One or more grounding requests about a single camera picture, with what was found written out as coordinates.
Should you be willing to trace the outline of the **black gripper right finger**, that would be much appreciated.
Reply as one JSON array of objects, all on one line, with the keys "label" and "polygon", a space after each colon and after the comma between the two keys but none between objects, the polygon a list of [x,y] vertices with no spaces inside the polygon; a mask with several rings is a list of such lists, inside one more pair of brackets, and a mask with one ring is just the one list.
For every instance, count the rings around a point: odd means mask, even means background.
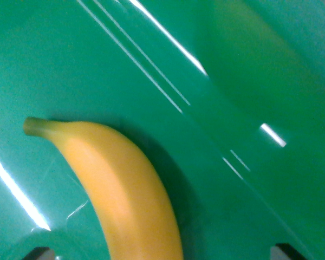
[{"label": "black gripper right finger", "polygon": [[270,248],[270,260],[306,260],[288,243],[278,243]]}]

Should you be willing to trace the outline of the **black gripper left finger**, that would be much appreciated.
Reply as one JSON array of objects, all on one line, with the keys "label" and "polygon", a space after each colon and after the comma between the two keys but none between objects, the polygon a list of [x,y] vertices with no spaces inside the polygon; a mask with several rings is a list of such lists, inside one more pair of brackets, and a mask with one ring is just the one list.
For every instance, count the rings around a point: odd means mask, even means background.
[{"label": "black gripper left finger", "polygon": [[55,251],[49,247],[35,247],[27,255],[23,257],[23,260],[54,260]]}]

